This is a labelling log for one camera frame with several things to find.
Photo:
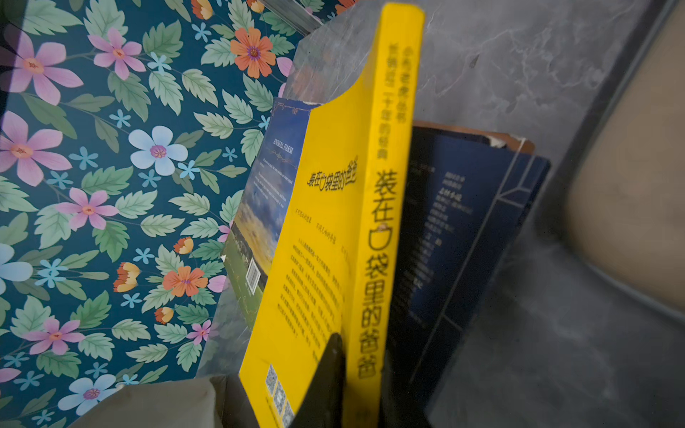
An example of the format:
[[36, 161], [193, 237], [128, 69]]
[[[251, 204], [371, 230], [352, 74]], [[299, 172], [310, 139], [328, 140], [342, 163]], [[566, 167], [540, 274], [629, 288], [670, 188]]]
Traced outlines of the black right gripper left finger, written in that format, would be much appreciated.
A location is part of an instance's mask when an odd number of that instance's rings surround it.
[[293, 428], [341, 428], [345, 385], [345, 356], [341, 335], [333, 333], [326, 345]]

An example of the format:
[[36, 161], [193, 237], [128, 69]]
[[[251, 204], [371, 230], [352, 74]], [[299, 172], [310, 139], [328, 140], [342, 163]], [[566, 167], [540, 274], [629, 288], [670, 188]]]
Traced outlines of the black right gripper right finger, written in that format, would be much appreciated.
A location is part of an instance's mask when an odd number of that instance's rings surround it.
[[382, 380], [379, 426], [383, 428], [430, 428], [422, 408], [391, 374]]

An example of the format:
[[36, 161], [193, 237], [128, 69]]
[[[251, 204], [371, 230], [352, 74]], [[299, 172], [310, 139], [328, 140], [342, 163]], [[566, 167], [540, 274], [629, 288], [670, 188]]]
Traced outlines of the yellow spine book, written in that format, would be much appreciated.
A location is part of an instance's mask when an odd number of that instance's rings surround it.
[[349, 89], [310, 114], [239, 377], [261, 427], [291, 427], [342, 337], [342, 427], [375, 427], [408, 175], [424, 12], [388, 3]]

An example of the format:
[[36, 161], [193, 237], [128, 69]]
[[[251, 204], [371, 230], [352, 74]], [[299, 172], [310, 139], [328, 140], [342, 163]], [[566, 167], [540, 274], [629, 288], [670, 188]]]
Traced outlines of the blue green Animal Farm book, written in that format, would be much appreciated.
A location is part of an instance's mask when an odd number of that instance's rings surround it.
[[278, 98], [226, 240], [228, 282], [253, 329], [294, 190], [305, 134], [316, 103]]

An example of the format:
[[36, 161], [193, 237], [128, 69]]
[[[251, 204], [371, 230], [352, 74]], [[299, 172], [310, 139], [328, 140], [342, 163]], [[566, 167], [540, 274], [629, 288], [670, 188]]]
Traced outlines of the navy book white text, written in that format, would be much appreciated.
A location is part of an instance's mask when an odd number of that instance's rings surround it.
[[414, 126], [385, 374], [424, 413], [550, 167], [484, 136]]

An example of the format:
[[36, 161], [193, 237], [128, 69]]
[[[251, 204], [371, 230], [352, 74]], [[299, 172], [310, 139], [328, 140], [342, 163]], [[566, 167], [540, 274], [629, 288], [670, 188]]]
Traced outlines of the brown black scroll cover book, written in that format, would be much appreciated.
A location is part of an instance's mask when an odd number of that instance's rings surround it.
[[534, 154], [535, 144], [525, 138], [516, 135], [511, 135], [507, 133], [499, 133], [492, 131], [483, 131], [473, 128], [464, 128], [458, 126], [442, 125], [438, 123], [428, 122], [428, 121], [414, 121], [413, 125], [419, 128], [429, 128], [434, 130], [440, 130], [444, 132], [460, 133], [466, 135], [478, 135], [484, 136], [489, 139], [491, 147], [503, 148], [506, 146], [510, 151], [516, 151], [519, 153]]

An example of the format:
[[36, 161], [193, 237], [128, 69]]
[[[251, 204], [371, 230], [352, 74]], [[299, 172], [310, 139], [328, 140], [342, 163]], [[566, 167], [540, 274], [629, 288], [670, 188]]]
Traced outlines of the cream canvas tote bag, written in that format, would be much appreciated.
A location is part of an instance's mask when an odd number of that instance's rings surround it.
[[206, 376], [126, 386], [71, 424], [73, 427], [257, 427], [239, 379]]

